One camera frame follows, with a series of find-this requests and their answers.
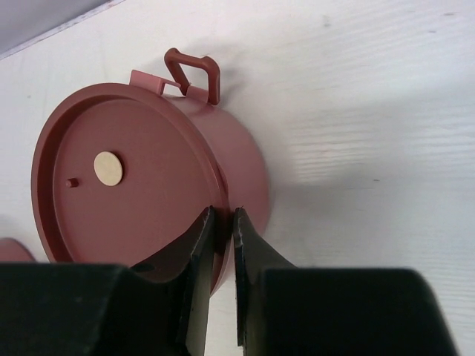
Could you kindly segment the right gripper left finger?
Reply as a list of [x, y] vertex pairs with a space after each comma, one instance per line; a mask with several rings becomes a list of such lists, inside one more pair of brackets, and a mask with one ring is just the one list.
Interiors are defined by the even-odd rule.
[[202, 355], [217, 215], [132, 267], [2, 263], [3, 355]]

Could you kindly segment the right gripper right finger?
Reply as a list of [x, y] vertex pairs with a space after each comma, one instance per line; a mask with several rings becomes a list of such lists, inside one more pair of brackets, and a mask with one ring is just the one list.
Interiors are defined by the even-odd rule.
[[245, 355], [456, 355], [426, 279], [408, 268], [304, 268], [234, 214], [237, 343]]

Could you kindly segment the dark red lid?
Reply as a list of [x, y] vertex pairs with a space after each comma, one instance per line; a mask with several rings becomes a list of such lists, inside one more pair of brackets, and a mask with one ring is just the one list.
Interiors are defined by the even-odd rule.
[[204, 136], [142, 88], [102, 83], [65, 98], [33, 157], [36, 228], [48, 259], [132, 266], [204, 208], [226, 220], [226, 183]]

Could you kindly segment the pink lunch bowl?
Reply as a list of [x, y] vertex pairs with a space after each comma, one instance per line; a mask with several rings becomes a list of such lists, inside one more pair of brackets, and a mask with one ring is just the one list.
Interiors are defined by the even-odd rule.
[[33, 262], [35, 259], [29, 250], [18, 240], [12, 238], [0, 239], [0, 261], [3, 262]]
[[222, 282], [231, 257], [232, 213], [244, 208], [264, 231], [269, 219], [269, 178], [260, 149], [247, 129], [219, 109], [220, 68], [214, 59], [172, 48], [164, 56], [179, 96], [167, 81], [138, 70], [115, 85], [122, 106], [123, 163], [120, 241], [109, 259], [128, 265], [163, 250], [206, 206], [219, 217], [212, 288]]

